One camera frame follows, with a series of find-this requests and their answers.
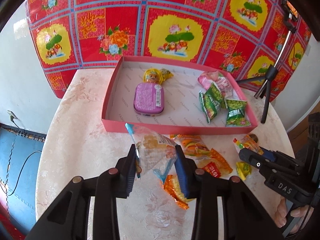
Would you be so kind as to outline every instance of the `orange candy wrapper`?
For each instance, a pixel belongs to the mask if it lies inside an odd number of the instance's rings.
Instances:
[[[215,178],[230,174],[233,170],[225,158],[215,149],[208,150],[200,136],[171,135],[176,143],[179,143],[188,158],[193,159],[198,168],[210,173]],[[188,209],[188,202],[181,192],[177,175],[168,175],[163,184],[163,189],[169,193],[177,205],[184,210]]]
[[[168,175],[164,184],[161,185],[162,188],[169,193],[175,200],[176,204],[184,210],[189,208],[188,202],[194,200],[186,199],[184,194],[181,192],[179,181],[177,175]]]

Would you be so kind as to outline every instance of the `power cord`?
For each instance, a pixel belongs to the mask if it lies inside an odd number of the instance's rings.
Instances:
[[[24,134],[23,135],[25,135],[26,134],[26,130],[24,130],[24,129],[21,129],[16,123],[15,123],[15,121],[14,121],[14,117],[12,116],[12,115],[10,115],[10,120],[11,120],[11,122],[13,122],[14,123],[14,125],[16,126],[16,127],[18,127],[20,130],[23,130],[24,131]]]
[[[0,187],[1,187],[2,191],[3,191],[7,196],[11,196],[11,195],[13,195],[13,193],[15,192],[15,190],[16,190],[16,188],[17,188],[17,185],[18,185],[18,182],[19,182],[19,179],[20,179],[21,172],[22,172],[22,170],[23,170],[23,167],[24,167],[24,165],[26,164],[26,162],[27,162],[27,160],[29,159],[29,157],[30,157],[31,155],[33,155],[34,153],[42,153],[42,152],[41,152],[41,151],[34,151],[33,153],[31,153],[31,154],[26,158],[26,160],[24,161],[24,164],[22,165],[22,168],[21,168],[21,170],[20,170],[20,173],[19,173],[19,176],[18,176],[18,179],[17,179],[16,186],[14,187],[14,190],[12,191],[12,193],[11,193],[10,195],[7,195],[7,193],[3,190],[3,188],[2,188],[2,186],[1,186],[1,184],[0,184]]]

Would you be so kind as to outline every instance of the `floor mat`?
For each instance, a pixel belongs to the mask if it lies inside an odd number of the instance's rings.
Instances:
[[[0,128],[0,179],[7,184],[8,195],[14,190],[26,158],[34,151],[42,151],[43,144]],[[40,155],[34,153],[28,159],[14,194],[6,197],[11,223],[25,235],[36,223],[35,190]]]

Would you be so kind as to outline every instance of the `green snack packet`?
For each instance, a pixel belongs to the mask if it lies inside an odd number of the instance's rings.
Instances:
[[[244,127],[250,125],[250,122],[244,117],[247,101],[225,98],[225,104],[229,110],[227,127]]]
[[[210,121],[220,112],[220,104],[218,101],[214,100],[210,94],[202,93],[201,91],[199,92],[199,100],[206,120],[210,123]]]
[[[218,101],[220,104],[223,102],[223,96],[215,82],[212,82],[210,88],[204,93],[205,95],[210,95],[214,100]]]

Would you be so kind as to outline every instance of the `white tablecloth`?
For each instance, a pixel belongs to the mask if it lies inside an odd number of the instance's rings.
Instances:
[[[113,69],[78,70],[50,125],[40,159],[36,183],[36,218],[38,219],[66,184],[77,175],[85,179],[114,167],[128,154],[132,144],[129,134],[106,132],[101,122],[103,99]],[[255,99],[244,90],[258,119],[264,99]],[[265,124],[254,131],[262,147],[294,156],[285,129],[273,107],[269,106]],[[239,157],[233,138],[241,135],[202,136],[206,145],[218,150],[234,169]],[[245,181],[268,213],[273,216],[280,196],[267,188],[264,178],[254,169]],[[92,199],[88,239],[92,237]],[[179,208],[160,186],[152,173],[135,181],[127,199],[117,199],[119,231],[122,240],[190,239],[195,201],[188,210]],[[219,226],[219,238],[223,237]]]

